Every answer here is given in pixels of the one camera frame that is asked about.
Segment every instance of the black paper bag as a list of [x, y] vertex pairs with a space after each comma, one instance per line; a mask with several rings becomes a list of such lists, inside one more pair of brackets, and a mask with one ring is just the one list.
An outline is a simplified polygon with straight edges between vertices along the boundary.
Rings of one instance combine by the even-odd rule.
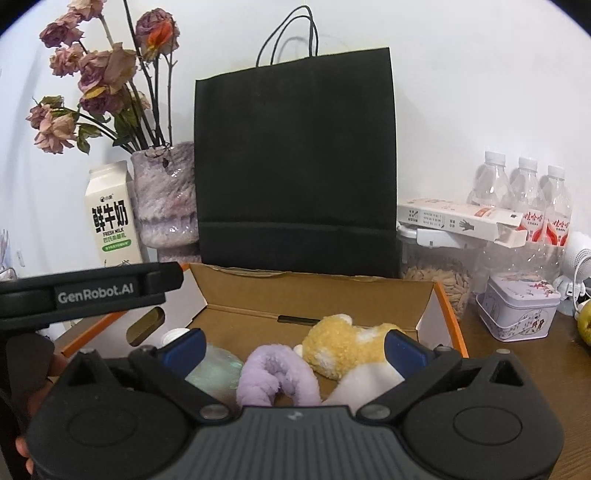
[[389, 49], [198, 80], [195, 179], [204, 263], [395, 276]]

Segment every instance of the water bottle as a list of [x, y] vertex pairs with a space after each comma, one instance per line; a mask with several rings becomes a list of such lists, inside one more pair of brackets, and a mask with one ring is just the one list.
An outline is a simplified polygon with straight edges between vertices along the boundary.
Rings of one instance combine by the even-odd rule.
[[564, 169], [548, 166], [548, 182], [542, 188], [546, 199], [545, 242], [564, 246], [569, 237], [570, 216], [573, 213], [570, 193], [564, 185]]
[[523, 213], [519, 230], [527, 230], [527, 241], [540, 242], [544, 236], [546, 200], [536, 176], [538, 162], [531, 158], [519, 158], [519, 173], [511, 189], [514, 200], [512, 210]]
[[474, 182], [467, 202], [472, 205], [510, 209], [513, 192], [505, 173], [505, 155], [485, 152], [484, 159], [484, 167]]

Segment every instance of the grain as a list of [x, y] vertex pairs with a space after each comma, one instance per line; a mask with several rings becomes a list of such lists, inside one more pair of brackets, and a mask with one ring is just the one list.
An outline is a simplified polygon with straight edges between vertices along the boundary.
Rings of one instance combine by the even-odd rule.
[[440, 282], [456, 317], [460, 319], [463, 315], [470, 296], [470, 277], [467, 274], [441, 268], [410, 267], [403, 279]]

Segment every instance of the product box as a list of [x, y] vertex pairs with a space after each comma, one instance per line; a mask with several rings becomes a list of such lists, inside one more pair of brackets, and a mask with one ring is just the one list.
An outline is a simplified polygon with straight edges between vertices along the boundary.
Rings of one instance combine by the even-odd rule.
[[135, 229], [133, 199], [125, 160], [90, 171], [86, 211], [104, 267], [143, 263], [148, 258]]
[[[185, 280], [174, 299], [175, 292], [167, 293], [167, 302], [161, 308], [165, 312], [168, 308], [178, 309], [180, 306], [174, 303], [191, 302], [194, 297], [203, 299], [203, 304], [196, 302], [191, 311], [185, 308], [182, 317], [166, 315], [161, 330], [146, 336], [142, 345], [160, 346], [163, 332], [173, 328], [198, 327], [208, 342], [245, 361], [260, 345], [298, 345], [311, 328], [310, 319], [346, 313], [355, 325], [395, 323], [429, 348], [439, 344], [453, 346], [467, 356], [462, 333], [440, 284], [222, 269], [203, 264], [192, 264], [186, 275], [193, 276], [192, 286]], [[66, 344], [56, 344], [66, 356], [82, 347], [96, 347], [103, 356], [110, 356], [115, 348], [129, 349], [125, 333], [126, 329], [129, 331], [128, 320], [123, 327], [118, 326], [128, 313], [119, 315], [119, 319], [114, 319], [113, 314], [94, 319], [92, 328], [77, 334], [68, 332]], [[325, 397], [335, 383], [322, 377], [319, 381]]]
[[497, 340], [543, 338], [560, 303], [560, 293], [537, 274], [493, 275], [476, 299], [480, 318]]
[[421, 198], [398, 203], [400, 223], [487, 240], [508, 248], [525, 245], [527, 230], [518, 230], [522, 213], [495, 207]]

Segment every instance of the white device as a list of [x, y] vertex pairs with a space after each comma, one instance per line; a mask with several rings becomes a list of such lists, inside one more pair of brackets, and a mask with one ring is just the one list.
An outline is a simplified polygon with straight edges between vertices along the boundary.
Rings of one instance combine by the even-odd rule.
[[587, 292], [583, 282], [591, 277], [591, 237], [581, 232], [569, 233], [560, 271], [562, 275], [553, 282], [562, 300], [557, 310], [577, 318], [583, 308], [577, 301]]

